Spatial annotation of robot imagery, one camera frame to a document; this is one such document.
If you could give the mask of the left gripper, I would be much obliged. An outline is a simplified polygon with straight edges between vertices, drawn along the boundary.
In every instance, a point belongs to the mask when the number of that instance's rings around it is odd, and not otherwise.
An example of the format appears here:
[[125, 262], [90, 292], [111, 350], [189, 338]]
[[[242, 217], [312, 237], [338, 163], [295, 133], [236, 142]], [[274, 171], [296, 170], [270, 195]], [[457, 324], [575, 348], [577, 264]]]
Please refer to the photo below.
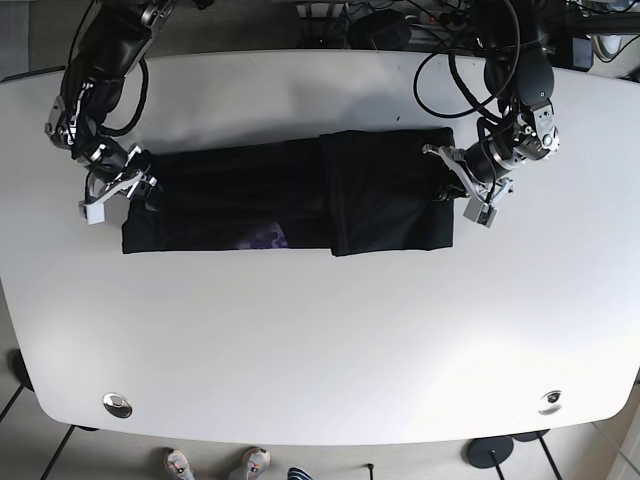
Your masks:
[[510, 178], [499, 180], [491, 161], [488, 161], [491, 178], [488, 181], [480, 180], [472, 172], [465, 149], [424, 144], [421, 151], [425, 155], [439, 158], [450, 171], [448, 184], [437, 189], [434, 202], [470, 198], [479, 200], [481, 203], [497, 203], [506, 193], [513, 191], [513, 181]]

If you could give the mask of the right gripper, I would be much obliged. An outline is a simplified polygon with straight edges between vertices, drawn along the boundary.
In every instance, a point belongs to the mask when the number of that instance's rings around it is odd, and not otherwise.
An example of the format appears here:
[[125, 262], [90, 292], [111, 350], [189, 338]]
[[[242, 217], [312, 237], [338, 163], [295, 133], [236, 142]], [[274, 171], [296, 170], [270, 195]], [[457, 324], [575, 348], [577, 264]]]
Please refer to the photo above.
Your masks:
[[151, 156], [138, 144], [125, 150], [119, 143], [98, 143], [83, 166], [88, 171], [83, 205], [103, 204], [116, 195], [145, 199], [158, 187]]

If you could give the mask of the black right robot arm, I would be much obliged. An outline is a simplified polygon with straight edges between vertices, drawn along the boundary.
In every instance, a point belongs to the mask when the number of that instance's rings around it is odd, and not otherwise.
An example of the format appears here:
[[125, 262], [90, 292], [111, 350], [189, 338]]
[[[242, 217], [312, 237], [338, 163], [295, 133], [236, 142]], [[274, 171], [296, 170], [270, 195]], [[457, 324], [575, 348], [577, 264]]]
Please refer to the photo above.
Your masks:
[[[174, 1], [92, 1], [72, 41], [59, 94], [45, 134], [87, 171], [85, 199], [96, 200], [90, 184], [99, 181], [101, 194], [146, 198], [156, 187], [145, 154], [125, 150], [118, 139], [139, 122], [148, 95], [145, 54], [171, 15]], [[105, 125], [118, 105], [127, 75], [139, 68], [142, 84], [132, 118], [119, 128]]]

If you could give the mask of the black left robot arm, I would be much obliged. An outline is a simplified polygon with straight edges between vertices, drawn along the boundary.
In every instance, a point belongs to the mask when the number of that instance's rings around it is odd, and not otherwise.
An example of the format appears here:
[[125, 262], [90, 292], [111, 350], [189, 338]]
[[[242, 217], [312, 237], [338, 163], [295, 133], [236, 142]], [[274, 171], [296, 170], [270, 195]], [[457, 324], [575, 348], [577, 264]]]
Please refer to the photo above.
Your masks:
[[532, 1], [471, 1], [469, 9], [476, 47], [485, 59], [483, 78], [489, 96], [479, 100], [458, 71], [456, 54], [466, 47], [462, 33], [440, 52], [447, 56], [451, 78], [469, 108], [438, 112], [422, 100], [418, 80], [434, 54], [420, 63], [412, 89], [421, 109], [436, 118], [478, 116], [478, 141], [452, 159], [460, 181], [469, 183], [483, 204], [491, 205], [510, 171], [526, 160], [546, 159], [557, 152], [559, 132], [551, 102], [555, 79]]

